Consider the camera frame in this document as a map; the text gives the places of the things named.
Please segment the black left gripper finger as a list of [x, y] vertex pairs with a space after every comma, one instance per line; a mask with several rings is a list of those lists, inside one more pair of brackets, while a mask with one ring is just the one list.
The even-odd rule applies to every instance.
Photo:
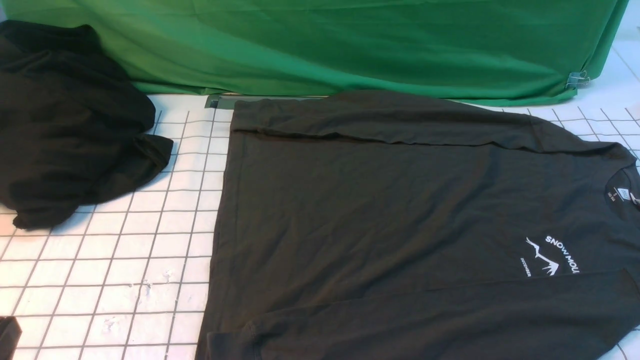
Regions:
[[0, 360], [13, 359], [21, 335], [22, 328], [16, 317], [0, 317]]

